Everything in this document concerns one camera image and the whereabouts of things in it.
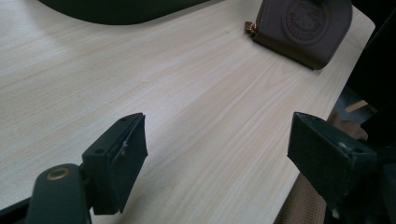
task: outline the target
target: light wood grain surface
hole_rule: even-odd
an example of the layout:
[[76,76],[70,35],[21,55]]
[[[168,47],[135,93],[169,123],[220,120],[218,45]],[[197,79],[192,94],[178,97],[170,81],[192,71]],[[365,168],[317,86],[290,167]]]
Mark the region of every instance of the light wood grain surface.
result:
[[244,33],[261,0],[215,0],[137,25],[0,1],[0,209],[117,119],[146,115],[148,157],[124,213],[93,223],[272,223],[298,170],[294,111],[326,119],[374,24],[354,8],[311,71]]

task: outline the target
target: black object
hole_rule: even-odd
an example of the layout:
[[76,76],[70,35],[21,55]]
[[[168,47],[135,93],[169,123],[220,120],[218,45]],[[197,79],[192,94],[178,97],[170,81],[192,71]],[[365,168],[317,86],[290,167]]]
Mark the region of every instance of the black object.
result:
[[67,16],[94,23],[129,25],[151,21],[208,0],[39,0]]
[[83,154],[83,163],[61,164],[41,173],[31,198],[0,211],[0,223],[91,223],[96,215],[123,211],[148,155],[145,116],[115,122]]
[[354,0],[375,23],[375,31],[357,61],[347,85],[377,110],[396,99],[396,1]]
[[376,148],[295,112],[288,157],[327,204],[325,223],[396,223],[396,146]]
[[367,142],[372,146],[386,147],[396,142],[396,97],[381,107],[361,124],[368,134]]

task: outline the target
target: leather wallet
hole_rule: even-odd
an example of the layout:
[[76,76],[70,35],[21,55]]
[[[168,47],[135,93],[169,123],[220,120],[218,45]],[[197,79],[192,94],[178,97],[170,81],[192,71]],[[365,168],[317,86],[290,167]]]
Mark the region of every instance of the leather wallet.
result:
[[350,0],[263,0],[253,41],[313,70],[328,64],[352,21]]

